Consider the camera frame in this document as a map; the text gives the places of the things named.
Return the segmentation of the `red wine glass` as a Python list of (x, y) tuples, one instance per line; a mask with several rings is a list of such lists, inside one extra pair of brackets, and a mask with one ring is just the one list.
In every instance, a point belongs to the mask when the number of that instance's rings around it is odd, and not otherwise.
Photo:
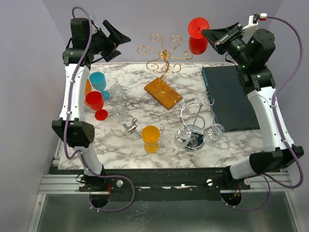
[(108, 112), (103, 109), (104, 99), (100, 92), (91, 91), (85, 97), (85, 103), (95, 111), (95, 119), (104, 121), (108, 117)]
[(201, 55), (206, 51), (208, 41), (202, 34), (202, 30), (209, 28), (208, 21), (202, 17), (196, 17), (188, 24), (187, 30), (190, 35), (189, 50), (192, 54)]

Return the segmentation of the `clear wine glass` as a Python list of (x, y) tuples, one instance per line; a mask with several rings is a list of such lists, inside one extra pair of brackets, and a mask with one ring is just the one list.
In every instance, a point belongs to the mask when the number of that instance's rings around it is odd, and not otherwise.
[(112, 115), (117, 123), (124, 124), (126, 122), (126, 108), (122, 104), (117, 104), (112, 108)]
[(122, 101), (124, 98), (124, 92), (121, 85), (115, 84), (110, 88), (111, 97), (114, 101)]

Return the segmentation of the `orange wine glass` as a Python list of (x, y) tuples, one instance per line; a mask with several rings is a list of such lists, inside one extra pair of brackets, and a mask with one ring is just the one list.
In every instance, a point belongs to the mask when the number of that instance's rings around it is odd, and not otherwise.
[(92, 86), (90, 84), (89, 79), (86, 81), (86, 86), (85, 86), (85, 97), (92, 91)]

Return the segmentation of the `yellow wine glass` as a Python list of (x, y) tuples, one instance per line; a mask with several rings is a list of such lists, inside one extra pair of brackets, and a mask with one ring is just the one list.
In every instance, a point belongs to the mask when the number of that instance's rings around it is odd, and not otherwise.
[(159, 149), (160, 131), (155, 126), (146, 126), (141, 132), (144, 149), (148, 153), (155, 153)]

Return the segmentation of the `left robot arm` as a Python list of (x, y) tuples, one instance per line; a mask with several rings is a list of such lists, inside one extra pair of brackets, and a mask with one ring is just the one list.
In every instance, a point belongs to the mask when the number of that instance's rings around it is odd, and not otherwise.
[(121, 54), (117, 50), (119, 45), (131, 41), (108, 20), (102, 24), (109, 36), (87, 18), (73, 18), (70, 21), (71, 38), (62, 54), (66, 80), (64, 101), (59, 118), (52, 122), (53, 131), (63, 142), (66, 158), (80, 158), (85, 187), (97, 191), (107, 187), (108, 177), (93, 146), (95, 128), (85, 121), (86, 81), (95, 55), (101, 55), (109, 62)]

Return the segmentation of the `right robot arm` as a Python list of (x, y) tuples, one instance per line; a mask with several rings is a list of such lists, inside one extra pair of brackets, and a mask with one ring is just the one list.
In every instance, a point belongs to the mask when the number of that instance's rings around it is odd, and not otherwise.
[(263, 139), (264, 150), (231, 165), (222, 177), (223, 186), (234, 189), (239, 179), (289, 167), (304, 155), (304, 149), (289, 135), (277, 102), (275, 80), (266, 66), (276, 48), (274, 34), (257, 29), (245, 43), (240, 23), (201, 33), (218, 54), (228, 53), (238, 64), (239, 83), (254, 109)]

